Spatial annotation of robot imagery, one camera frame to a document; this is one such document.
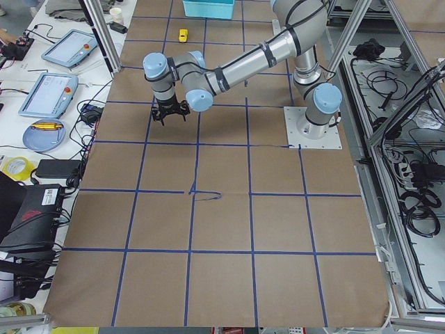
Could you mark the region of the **square robot base plate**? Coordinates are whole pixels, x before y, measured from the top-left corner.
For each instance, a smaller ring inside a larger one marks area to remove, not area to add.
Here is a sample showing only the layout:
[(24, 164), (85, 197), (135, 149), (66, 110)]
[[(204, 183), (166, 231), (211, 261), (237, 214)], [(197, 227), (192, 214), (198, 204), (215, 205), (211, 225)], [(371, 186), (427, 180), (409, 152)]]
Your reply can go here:
[(335, 117), (326, 125), (313, 125), (306, 119), (307, 107), (284, 107), (288, 146), (293, 149), (341, 150)]

